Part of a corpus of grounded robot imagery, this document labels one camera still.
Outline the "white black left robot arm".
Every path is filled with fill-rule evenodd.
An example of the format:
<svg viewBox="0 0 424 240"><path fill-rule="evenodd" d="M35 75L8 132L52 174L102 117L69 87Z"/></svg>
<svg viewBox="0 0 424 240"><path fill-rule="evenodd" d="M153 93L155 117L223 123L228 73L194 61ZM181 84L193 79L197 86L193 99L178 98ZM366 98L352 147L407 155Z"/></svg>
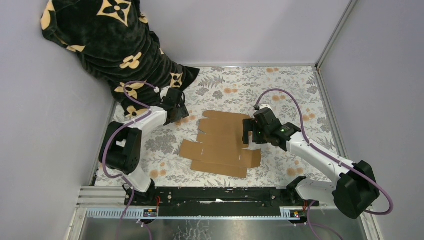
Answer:
<svg viewBox="0 0 424 240"><path fill-rule="evenodd" d="M170 88L161 94L157 106L150 106L142 115L125 123L109 123L99 153L103 173L110 179L122 178L136 191L136 199L144 206L152 204L155 192L153 180L141 165L146 137L158 128L189 116L185 94Z"/></svg>

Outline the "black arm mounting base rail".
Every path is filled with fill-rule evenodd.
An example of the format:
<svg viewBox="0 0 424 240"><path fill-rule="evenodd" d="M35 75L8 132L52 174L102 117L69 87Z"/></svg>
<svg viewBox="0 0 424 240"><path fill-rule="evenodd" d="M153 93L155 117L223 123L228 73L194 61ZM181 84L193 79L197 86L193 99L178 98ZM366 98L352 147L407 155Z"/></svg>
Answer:
<svg viewBox="0 0 424 240"><path fill-rule="evenodd" d="M294 188L277 187L158 187L154 186L146 193L135 192L123 187L126 196L124 203L131 206L154 209L190 208L277 208L293 207L302 210L312 204L303 200Z"/></svg>

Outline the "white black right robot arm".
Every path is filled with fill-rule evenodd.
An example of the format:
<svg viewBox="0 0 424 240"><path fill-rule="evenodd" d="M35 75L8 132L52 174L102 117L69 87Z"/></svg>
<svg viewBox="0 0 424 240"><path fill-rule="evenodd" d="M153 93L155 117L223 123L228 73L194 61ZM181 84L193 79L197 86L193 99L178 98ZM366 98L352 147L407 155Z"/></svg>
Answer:
<svg viewBox="0 0 424 240"><path fill-rule="evenodd" d="M329 181L297 177L283 196L293 206L305 200L335 205L350 219L357 219L380 196L370 181L375 180L372 167L365 161L355 163L337 156L308 138L296 125L282 124L269 107L261 107L253 118L242 120L244 144L271 144L295 155L323 173Z"/></svg>

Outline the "brown cardboard box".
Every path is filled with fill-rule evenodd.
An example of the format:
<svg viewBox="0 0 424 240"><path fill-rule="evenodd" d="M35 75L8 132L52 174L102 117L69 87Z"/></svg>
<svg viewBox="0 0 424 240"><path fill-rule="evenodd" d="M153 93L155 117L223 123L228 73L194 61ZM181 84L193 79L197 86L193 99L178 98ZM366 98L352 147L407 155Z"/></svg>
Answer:
<svg viewBox="0 0 424 240"><path fill-rule="evenodd" d="M248 169L261 165L261 150L243 143L243 120L249 115L207 110L203 116L196 141L183 140L179 151L193 171L244 179Z"/></svg>

